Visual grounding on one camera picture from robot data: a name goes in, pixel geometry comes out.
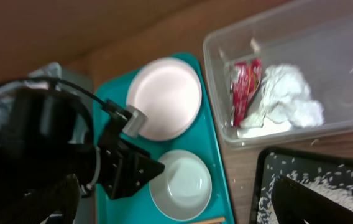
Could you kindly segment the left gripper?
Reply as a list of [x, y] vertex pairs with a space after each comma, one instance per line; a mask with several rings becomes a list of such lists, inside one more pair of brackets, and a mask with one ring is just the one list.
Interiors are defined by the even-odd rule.
[[147, 117], [133, 106], [117, 108], [103, 106], [110, 119], [99, 135], [101, 169], [98, 183], [111, 200], [131, 197], [145, 184], [159, 176], [165, 165], [153, 160], [148, 151], [121, 138], [122, 134], [136, 137]]

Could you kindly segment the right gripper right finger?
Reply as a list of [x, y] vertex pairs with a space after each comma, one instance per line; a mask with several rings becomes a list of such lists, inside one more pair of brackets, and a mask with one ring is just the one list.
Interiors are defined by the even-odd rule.
[[272, 205], [279, 224], [353, 224], [353, 211], [283, 175], [273, 186]]

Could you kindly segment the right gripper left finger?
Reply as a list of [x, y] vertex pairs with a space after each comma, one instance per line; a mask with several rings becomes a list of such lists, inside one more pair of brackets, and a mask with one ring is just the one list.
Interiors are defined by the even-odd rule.
[[56, 184], [37, 190], [11, 209], [9, 223], [37, 224], [59, 213], [61, 223], [73, 223], [80, 201], [80, 185], [76, 175], [68, 175]]

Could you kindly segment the black tray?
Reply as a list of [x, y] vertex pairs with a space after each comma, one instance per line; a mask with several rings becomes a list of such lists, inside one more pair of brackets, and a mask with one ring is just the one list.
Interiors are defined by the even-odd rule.
[[251, 223], [353, 223], [353, 159], [280, 147], [258, 157]]

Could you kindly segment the grey-green bowl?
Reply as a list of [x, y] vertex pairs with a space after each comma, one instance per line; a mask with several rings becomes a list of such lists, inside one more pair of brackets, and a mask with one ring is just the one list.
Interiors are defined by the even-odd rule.
[[201, 215], [212, 195], [211, 174], [206, 164], [186, 150], [172, 150], [158, 161], [164, 171], [149, 182], [150, 196], [166, 217], [180, 222]]

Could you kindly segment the pile of rice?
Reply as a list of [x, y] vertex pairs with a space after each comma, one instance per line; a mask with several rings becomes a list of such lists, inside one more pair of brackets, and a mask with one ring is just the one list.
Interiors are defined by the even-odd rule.
[[353, 211], [353, 160], [296, 151], [263, 151], [257, 162], [251, 223], [277, 223], [272, 190], [284, 175]]

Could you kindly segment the wooden chopstick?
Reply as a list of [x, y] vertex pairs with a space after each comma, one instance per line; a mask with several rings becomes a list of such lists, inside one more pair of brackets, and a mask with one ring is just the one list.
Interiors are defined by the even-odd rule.
[[201, 220], [190, 224], [217, 224], [217, 223], [222, 223], [224, 221], [226, 221], [226, 217], [222, 216], [222, 217], [217, 217], [217, 218], [212, 218], [207, 220]]

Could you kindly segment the large white plate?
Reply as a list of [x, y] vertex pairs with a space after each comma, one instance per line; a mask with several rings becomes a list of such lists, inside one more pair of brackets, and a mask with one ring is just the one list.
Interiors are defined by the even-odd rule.
[[183, 134], [196, 119], [202, 100], [198, 74], [177, 58], [161, 58], [144, 66], [134, 77], [126, 104], [146, 115], [139, 135], [167, 141]]

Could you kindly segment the white napkin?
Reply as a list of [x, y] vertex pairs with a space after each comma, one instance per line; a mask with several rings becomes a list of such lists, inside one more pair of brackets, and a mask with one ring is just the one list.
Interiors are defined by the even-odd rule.
[[311, 87], [299, 67], [271, 65], [264, 75], [259, 106], [240, 122], [239, 138], [256, 138], [324, 124], [324, 107], [312, 98]]

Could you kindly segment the red snack wrapper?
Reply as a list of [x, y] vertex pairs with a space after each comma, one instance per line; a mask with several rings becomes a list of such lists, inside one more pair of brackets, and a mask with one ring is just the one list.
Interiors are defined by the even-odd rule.
[[262, 61], [254, 58], [231, 67], [232, 126], [240, 127], [262, 79]]

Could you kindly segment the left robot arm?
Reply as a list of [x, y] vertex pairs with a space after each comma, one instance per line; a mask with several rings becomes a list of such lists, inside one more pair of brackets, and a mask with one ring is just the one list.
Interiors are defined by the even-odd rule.
[[22, 88], [0, 129], [0, 223], [73, 223], [96, 184], [112, 200], [131, 197], [165, 167], [121, 138], [132, 113], [111, 100], [98, 139], [80, 98]]

